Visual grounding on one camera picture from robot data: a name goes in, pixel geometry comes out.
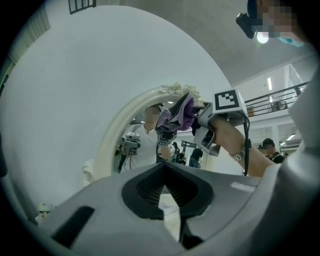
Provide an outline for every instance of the railing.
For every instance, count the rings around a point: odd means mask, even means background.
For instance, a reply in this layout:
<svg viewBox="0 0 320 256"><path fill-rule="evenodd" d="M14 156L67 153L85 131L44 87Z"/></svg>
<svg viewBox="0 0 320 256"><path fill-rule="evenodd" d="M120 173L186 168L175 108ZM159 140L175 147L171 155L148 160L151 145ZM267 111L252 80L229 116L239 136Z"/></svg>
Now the railing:
<svg viewBox="0 0 320 256"><path fill-rule="evenodd" d="M249 117L256 117L271 112L288 109L303 92L306 84L304 82L286 89L278 90L245 102Z"/></svg>
<svg viewBox="0 0 320 256"><path fill-rule="evenodd" d="M97 0L69 0L69 11L70 14L74 14L96 5Z"/></svg>

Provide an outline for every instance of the camera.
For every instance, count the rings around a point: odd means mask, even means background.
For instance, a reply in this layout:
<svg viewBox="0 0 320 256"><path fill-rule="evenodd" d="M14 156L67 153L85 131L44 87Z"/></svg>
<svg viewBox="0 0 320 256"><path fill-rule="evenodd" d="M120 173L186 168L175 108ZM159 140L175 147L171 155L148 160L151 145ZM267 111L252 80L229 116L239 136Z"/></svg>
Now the camera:
<svg viewBox="0 0 320 256"><path fill-rule="evenodd" d="M239 13L235 19L235 22L239 25L248 38L253 39L255 37L257 29L253 25L252 20L249 18L246 12Z"/></svg>
<svg viewBox="0 0 320 256"><path fill-rule="evenodd" d="M122 146L122 154L126 156L134 156L140 148L140 136L136 132L127 132Z"/></svg>

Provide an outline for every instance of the hand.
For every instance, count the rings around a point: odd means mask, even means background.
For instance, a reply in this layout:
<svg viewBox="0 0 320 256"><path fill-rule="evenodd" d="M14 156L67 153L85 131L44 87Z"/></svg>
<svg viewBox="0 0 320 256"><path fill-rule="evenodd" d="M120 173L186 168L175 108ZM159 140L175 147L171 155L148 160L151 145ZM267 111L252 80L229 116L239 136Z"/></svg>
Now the hand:
<svg viewBox="0 0 320 256"><path fill-rule="evenodd" d="M216 117L211 122L214 143L222 146L230 155L238 153L245 143L245 136L227 120Z"/></svg>

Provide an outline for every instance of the purple fabric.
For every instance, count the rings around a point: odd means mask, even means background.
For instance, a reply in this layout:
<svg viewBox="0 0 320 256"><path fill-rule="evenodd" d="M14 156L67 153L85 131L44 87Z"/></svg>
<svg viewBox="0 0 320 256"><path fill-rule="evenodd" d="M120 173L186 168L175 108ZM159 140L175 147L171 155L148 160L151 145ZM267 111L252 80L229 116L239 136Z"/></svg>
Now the purple fabric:
<svg viewBox="0 0 320 256"><path fill-rule="evenodd" d="M191 94L185 94L170 109L164 109L156 124L155 130L158 133L185 131L194 122L195 101Z"/></svg>

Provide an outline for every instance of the black cable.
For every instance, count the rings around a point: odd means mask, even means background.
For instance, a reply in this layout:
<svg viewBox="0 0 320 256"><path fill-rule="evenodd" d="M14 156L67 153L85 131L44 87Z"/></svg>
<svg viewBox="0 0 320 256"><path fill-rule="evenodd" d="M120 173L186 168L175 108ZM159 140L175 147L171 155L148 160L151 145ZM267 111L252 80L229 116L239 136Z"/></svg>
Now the black cable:
<svg viewBox="0 0 320 256"><path fill-rule="evenodd" d="M125 158L125 160L124 160L124 162L123 162L123 168L125 169L125 171L127 172L128 170L127 170L127 168L126 168L126 164L127 164L127 160L128 160L128 155L126 156L126 158Z"/></svg>
<svg viewBox="0 0 320 256"><path fill-rule="evenodd" d="M248 167L249 167L249 150L250 150L250 140L249 140L249 128L250 128L250 121L249 118L242 114L244 117L243 122L243 129L244 129L244 176L248 175Z"/></svg>

